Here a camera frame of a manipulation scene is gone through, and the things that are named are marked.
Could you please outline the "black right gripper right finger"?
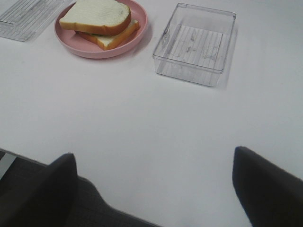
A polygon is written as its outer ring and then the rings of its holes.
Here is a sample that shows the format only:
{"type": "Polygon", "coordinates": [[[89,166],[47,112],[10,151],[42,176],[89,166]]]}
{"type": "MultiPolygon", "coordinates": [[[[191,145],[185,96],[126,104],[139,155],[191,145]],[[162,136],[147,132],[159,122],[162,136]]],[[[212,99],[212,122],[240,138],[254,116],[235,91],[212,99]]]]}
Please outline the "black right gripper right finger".
{"type": "Polygon", "coordinates": [[[252,226],[303,225],[303,181],[247,147],[235,148],[232,183],[252,226]]]}

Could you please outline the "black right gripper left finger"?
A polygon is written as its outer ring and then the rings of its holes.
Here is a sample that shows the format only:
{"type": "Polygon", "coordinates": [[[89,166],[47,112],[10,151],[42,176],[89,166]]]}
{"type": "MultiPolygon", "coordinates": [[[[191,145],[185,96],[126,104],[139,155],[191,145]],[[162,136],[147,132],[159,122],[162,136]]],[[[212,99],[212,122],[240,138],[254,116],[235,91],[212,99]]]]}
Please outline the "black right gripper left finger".
{"type": "Polygon", "coordinates": [[[0,197],[2,227],[63,227],[78,191],[73,154],[64,154],[0,197]]]}

